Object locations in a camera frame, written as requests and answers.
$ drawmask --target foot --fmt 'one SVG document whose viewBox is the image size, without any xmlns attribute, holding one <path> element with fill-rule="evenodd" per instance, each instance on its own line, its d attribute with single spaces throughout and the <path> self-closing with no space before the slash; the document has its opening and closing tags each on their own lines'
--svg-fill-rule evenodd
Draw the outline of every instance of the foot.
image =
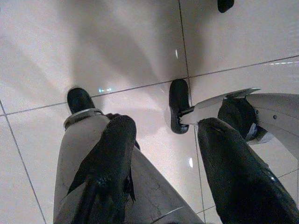
<svg viewBox="0 0 299 224">
<path fill-rule="evenodd" d="M 93 100 L 82 88 L 69 90 L 67 94 L 67 103 L 72 114 L 89 108 L 95 108 Z"/>
</svg>

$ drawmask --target white floor tile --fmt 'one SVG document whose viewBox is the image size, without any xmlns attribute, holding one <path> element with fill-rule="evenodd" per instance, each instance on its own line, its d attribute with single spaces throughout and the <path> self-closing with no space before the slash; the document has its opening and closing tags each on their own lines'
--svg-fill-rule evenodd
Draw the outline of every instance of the white floor tile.
<svg viewBox="0 0 299 224">
<path fill-rule="evenodd" d="M 211 208 L 215 206 L 215 202 L 212 196 L 212 192 L 207 181 L 206 171 L 204 167 L 204 163 L 199 150 L 199 170 L 200 170 L 200 181 L 201 181 L 201 189 L 202 189 L 202 200 L 204 204 L 204 209 Z"/>
<path fill-rule="evenodd" d="M 236 90 L 260 87 L 256 93 L 299 94 L 299 57 L 190 79 L 192 102 Z"/>
<path fill-rule="evenodd" d="M 48 224 L 53 222 L 57 160 L 69 114 L 66 105 L 58 105 L 8 116 Z"/>
<path fill-rule="evenodd" d="M 2 1 L 0 7 L 7 113 L 64 102 L 73 85 L 97 95 L 187 77 L 178 1 Z"/>
<path fill-rule="evenodd" d="M 0 117 L 0 223 L 44 223 L 17 147 L 4 116 Z"/>
<path fill-rule="evenodd" d="M 297 169 L 297 159 L 276 138 L 251 148 L 269 165 L 276 177 Z"/>
<path fill-rule="evenodd" d="M 207 224 L 222 224 L 222 221 L 217 214 L 216 207 L 212 207 L 204 211 Z"/>
<path fill-rule="evenodd" d="M 202 211 L 202 212 L 198 213 L 197 215 L 204 223 L 205 222 L 204 212 Z"/>
<path fill-rule="evenodd" d="M 170 83 L 94 98 L 104 113 L 131 116 L 142 153 L 154 164 L 195 212 L 202 211 L 193 128 L 183 135 L 170 128 Z"/>
<path fill-rule="evenodd" d="M 297 0 L 239 0 L 224 14 L 214 0 L 180 3 L 190 76 L 299 54 Z"/>
<path fill-rule="evenodd" d="M 297 187 L 298 187 L 297 178 L 298 178 L 297 171 L 291 172 L 279 178 L 280 182 L 285 187 L 287 192 L 289 192 L 291 197 L 294 199 L 295 203 L 297 203 Z"/>
</svg>

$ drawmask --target metal ring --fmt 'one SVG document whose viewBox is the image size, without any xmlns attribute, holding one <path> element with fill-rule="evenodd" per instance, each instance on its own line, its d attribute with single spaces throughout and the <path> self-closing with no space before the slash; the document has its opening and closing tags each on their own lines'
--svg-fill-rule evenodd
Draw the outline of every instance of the metal ring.
<svg viewBox="0 0 299 224">
<path fill-rule="evenodd" d="M 89 108 L 89 109 L 74 113 L 65 120 L 64 130 L 66 131 L 69 126 L 71 126 L 72 124 L 75 124 L 78 121 L 81 121 L 85 118 L 95 116 L 95 115 L 103 115 L 103 113 L 102 113 L 102 111 L 100 111 L 99 109 L 96 109 L 96 108 Z"/>
</svg>

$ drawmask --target black rubber tip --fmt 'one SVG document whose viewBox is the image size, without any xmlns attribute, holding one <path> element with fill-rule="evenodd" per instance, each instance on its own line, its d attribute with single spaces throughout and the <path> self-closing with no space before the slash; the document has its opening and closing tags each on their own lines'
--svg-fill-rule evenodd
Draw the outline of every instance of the black rubber tip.
<svg viewBox="0 0 299 224">
<path fill-rule="evenodd" d="M 218 0 L 218 10 L 221 13 L 228 11 L 235 3 L 235 0 Z"/>
<path fill-rule="evenodd" d="M 93 100 L 89 96 L 88 92 L 82 88 L 69 90 L 67 94 L 67 103 L 72 114 L 85 109 L 95 108 Z"/>
<path fill-rule="evenodd" d="M 172 81 L 169 90 L 169 107 L 171 111 L 171 130 L 177 134 L 184 134 L 188 131 L 189 125 L 182 125 L 179 122 L 179 114 L 182 110 L 188 109 L 188 85 L 183 79 Z"/>
</svg>

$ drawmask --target tile grout line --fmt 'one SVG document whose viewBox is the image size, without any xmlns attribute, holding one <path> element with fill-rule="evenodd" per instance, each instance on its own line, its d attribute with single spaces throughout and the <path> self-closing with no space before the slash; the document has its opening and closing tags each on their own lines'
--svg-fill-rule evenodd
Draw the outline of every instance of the tile grout line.
<svg viewBox="0 0 299 224">
<path fill-rule="evenodd" d="M 149 85 L 137 86 L 137 87 L 133 87 L 133 88 L 125 89 L 125 90 L 114 91 L 114 92 L 110 92 L 110 93 L 104 93 L 104 94 L 99 94 L 99 95 L 93 95 L 93 96 L 91 96 L 91 98 L 101 97 L 101 96 L 105 96 L 105 95 L 110 95 L 110 94 L 114 94 L 114 93 L 125 92 L 125 91 L 130 91 L 130 90 L 135 90 L 135 89 L 141 89 L 141 88 L 145 88 L 145 87 L 149 87 L 149 86 L 154 86 L 154 85 L 160 85 L 160 84 L 164 84 L 164 83 L 170 83 L 170 82 L 172 82 L 173 80 L 174 80 L 174 79 L 169 80 L 169 81 L 164 81 L 164 82 L 159 82 L 159 83 L 149 84 Z M 43 108 L 47 108 L 47 107 L 51 107 L 51 106 L 62 105 L 62 104 L 67 104 L 67 102 L 61 102 L 61 103 L 50 104 L 50 105 L 45 105 L 45 106 L 39 106 L 39 107 L 34 107 L 34 108 L 30 108 L 30 109 L 22 110 L 22 111 L 15 111 L 15 112 L 11 112 L 11 113 L 6 113 L 6 115 L 12 115 L 12 114 L 17 114 L 17 113 L 23 113 L 23 112 L 28 112 L 28 111 L 34 111 L 34 110 L 43 109 Z"/>
<path fill-rule="evenodd" d="M 190 100 L 191 100 L 191 105 L 192 105 L 192 96 L 191 96 L 191 90 L 190 90 L 190 77 L 189 77 L 189 68 L 188 68 L 188 61 L 187 61 L 186 43 L 185 43 L 185 35 L 184 35 L 184 28 L 183 28 L 182 10 L 181 10 L 181 3 L 180 3 L 179 0 L 178 0 L 178 8 L 179 8 L 179 16 L 180 16 L 180 20 L 181 20 L 181 28 L 182 28 L 182 37 L 183 37 L 183 45 L 184 45 L 186 71 L 187 71 L 188 84 L 189 84 L 189 95 L 190 95 Z"/>
<path fill-rule="evenodd" d="M 207 211 L 207 210 L 209 210 L 209 209 L 211 209 L 211 208 L 213 208 L 213 207 L 216 207 L 216 205 L 213 205 L 213 206 L 211 206 L 211 207 L 209 207 L 209 208 L 207 208 L 207 209 L 205 209 L 205 210 L 202 210 L 202 211 L 198 212 L 197 214 L 202 213 L 202 212 L 204 212 L 204 211 Z"/>
<path fill-rule="evenodd" d="M 272 61 L 261 62 L 261 63 L 251 64 L 251 65 L 245 65 L 245 66 L 231 68 L 231 69 L 226 69 L 226 70 L 213 71 L 213 72 L 209 72 L 209 73 L 205 73 L 205 74 L 200 74 L 200 75 L 195 75 L 195 76 L 189 76 L 188 71 L 187 71 L 187 77 L 183 77 L 182 79 L 188 78 L 188 80 L 190 81 L 190 78 L 194 78 L 194 77 L 206 76 L 206 75 L 210 75 L 210 74 L 214 74 L 214 73 L 218 73 L 218 72 L 223 72 L 223 71 L 231 71 L 231 70 L 235 70 L 235 69 L 247 68 L 247 67 L 251 67 L 251 66 L 255 66 L 255 65 L 261 65 L 261 64 L 265 64 L 265 63 L 269 63 L 269 62 L 280 61 L 280 60 L 294 58 L 294 57 L 298 57 L 298 56 L 299 55 L 291 56 L 291 57 L 285 57 L 285 58 L 280 58 L 280 59 L 276 59 L 276 60 L 272 60 Z M 172 82 L 173 80 L 174 79 L 169 80 L 169 81 L 155 83 L 155 84 L 137 86 L 137 87 L 134 87 L 134 88 L 129 88 L 129 89 L 125 89 L 125 90 L 119 90 L 119 91 L 114 91 L 114 92 L 104 93 L 104 94 L 99 94 L 99 95 L 94 95 L 94 96 L 91 96 L 91 97 L 92 98 L 94 98 L 94 97 L 100 97 L 100 96 L 105 96 L 105 95 L 108 95 L 108 94 L 114 94 L 114 93 L 118 93 L 118 92 L 124 92 L 124 91 L 129 91 L 129 90 L 140 89 L 140 88 L 144 88 L 144 87 L 148 87 L 148 86 L 154 86 L 154 85 L 169 83 L 169 82 Z M 29 109 L 26 109 L 26 110 L 21 110 L 21 111 L 15 111 L 15 112 L 11 112 L 11 113 L 6 113 L 6 115 L 12 115 L 12 114 L 16 114 L 16 113 L 22 113 L 22 112 L 28 112 L 28 111 L 38 110 L 38 109 L 42 109 L 42 108 L 46 108 L 46 107 L 50 107 L 50 106 L 62 105 L 62 104 L 66 104 L 66 103 L 67 102 L 61 102 L 61 103 L 56 103 L 56 104 L 39 106 L 39 107 L 29 108 Z"/>
<path fill-rule="evenodd" d="M 31 179 L 30 179 L 30 177 L 29 177 L 29 173 L 28 173 L 27 168 L 26 168 L 26 166 L 25 166 L 25 162 L 24 162 L 24 160 L 23 160 L 23 157 L 22 157 L 20 148 L 19 148 L 18 143 L 17 143 L 17 141 L 16 141 L 16 139 L 15 139 L 13 129 L 12 129 L 11 126 L 10 126 L 10 123 L 9 123 L 9 120 L 8 120 L 8 117 L 7 117 L 7 114 L 5 113 L 5 110 L 4 110 L 4 107 L 3 107 L 3 104 L 2 104 L 2 102 L 1 102 L 1 100 L 0 100 L 0 106 L 1 106 L 1 108 L 2 108 L 2 110 L 3 110 L 3 113 L 4 113 L 4 116 L 5 116 L 6 122 L 7 122 L 7 124 L 8 124 L 9 129 L 10 129 L 10 133 L 11 133 L 11 135 L 12 135 L 12 137 L 13 137 L 13 139 L 14 139 L 14 143 L 15 143 L 15 145 L 16 145 L 16 147 L 17 147 L 17 150 L 18 150 L 20 159 L 21 159 L 21 161 L 22 161 L 23 167 L 24 167 L 24 169 L 25 169 L 27 178 L 28 178 L 28 180 L 29 180 L 31 189 L 32 189 L 33 194 L 34 194 L 34 196 L 35 196 L 35 198 L 36 198 L 36 202 L 37 202 L 39 211 L 40 211 L 41 214 L 42 214 L 42 217 L 43 217 L 43 220 L 44 220 L 45 224 L 47 224 L 46 219 L 45 219 L 45 216 L 43 215 L 43 211 L 42 211 L 41 205 L 39 204 L 39 201 L 38 201 L 38 199 L 37 199 L 36 192 L 35 192 L 35 190 L 34 190 L 34 188 L 33 188 L 33 184 L 32 184 Z"/>
<path fill-rule="evenodd" d="M 200 168 L 199 168 L 199 154 L 198 154 L 198 147 L 196 141 L 196 129 L 193 127 L 194 130 L 194 140 L 195 140 L 195 148 L 196 148 L 196 157 L 197 157 L 197 165 L 198 165 L 198 173 L 199 173 L 199 184 L 200 184 L 200 193 L 201 193 L 201 203 L 202 203 L 202 210 L 204 212 L 204 222 L 206 223 L 206 215 L 205 215 L 205 206 L 204 206 L 204 197 L 202 193 L 202 184 L 201 184 L 201 175 L 200 175 Z"/>
<path fill-rule="evenodd" d="M 173 80 L 174 79 L 169 80 L 169 81 L 154 83 L 154 84 L 148 84 L 148 85 L 142 85 L 142 86 L 137 86 L 137 87 L 133 87 L 133 88 L 128 88 L 128 89 L 125 89 L 125 90 L 118 90 L 118 91 L 113 91 L 113 92 L 109 92 L 109 93 L 103 93 L 103 94 L 93 95 L 93 96 L 91 96 L 91 98 L 105 96 L 105 95 L 110 95 L 110 94 L 119 93 L 119 92 L 125 92 L 125 91 L 129 91 L 129 90 L 141 89 L 141 88 L 145 88 L 145 87 L 149 87 L 149 86 L 154 86 L 154 85 L 160 85 L 160 84 L 164 84 L 164 83 L 170 83 Z"/>
<path fill-rule="evenodd" d="M 292 173 L 292 172 L 295 172 L 295 171 L 298 171 L 298 169 L 295 169 L 295 170 L 293 170 L 293 171 L 291 171 L 291 172 L 289 172 L 289 173 L 283 174 L 283 175 L 281 175 L 281 176 L 279 176 L 279 177 L 277 177 L 277 178 L 280 178 L 280 177 L 286 176 L 286 175 L 288 175 L 288 174 L 290 174 L 290 173 Z"/>
<path fill-rule="evenodd" d="M 183 19 L 182 19 L 182 10 L 181 10 L 180 0 L 178 0 L 178 8 L 179 8 L 179 15 L 180 15 L 180 20 L 181 20 L 182 37 L 183 37 L 184 53 L 185 53 L 185 63 L 186 63 L 186 72 L 187 72 L 188 86 L 189 86 L 189 96 L 190 96 L 190 101 L 191 101 L 191 106 L 192 106 L 190 76 L 189 76 L 189 69 L 188 69 L 187 52 L 186 52 L 186 44 L 185 44 L 185 36 L 184 36 L 184 28 L 183 28 Z M 199 171 L 199 184 L 200 184 L 200 193 L 201 193 L 201 203 L 202 203 L 202 209 L 203 209 L 203 213 L 204 213 L 204 220 L 203 221 L 204 221 L 204 223 L 206 223 L 205 207 L 204 207 L 203 193 L 202 193 L 202 187 L 201 187 L 201 177 L 200 177 L 200 168 L 199 168 L 198 148 L 197 148 L 195 127 L 193 127 L 193 130 L 194 130 L 194 140 L 195 140 L 195 148 L 196 148 L 197 165 L 198 165 L 198 171 Z"/>
<path fill-rule="evenodd" d="M 231 69 L 223 69 L 223 70 L 219 70 L 219 71 L 208 72 L 208 73 L 204 73 L 204 74 L 200 74 L 200 75 L 190 76 L 190 78 L 211 75 L 211 74 L 220 73 L 220 72 L 224 72 L 224 71 L 231 71 L 231 70 L 236 70 L 236 69 L 243 69 L 243 68 L 253 67 L 253 66 L 256 66 L 256 65 L 267 64 L 267 63 L 270 63 L 270 62 L 281 61 L 281 60 L 285 60 L 285 59 L 295 58 L 295 57 L 298 57 L 298 56 L 299 55 L 295 55 L 295 56 L 279 58 L 279 59 L 266 61 L 266 62 L 259 62 L 259 63 L 255 63 L 255 64 L 244 65 L 244 66 L 235 67 L 235 68 L 231 68 Z"/>
</svg>

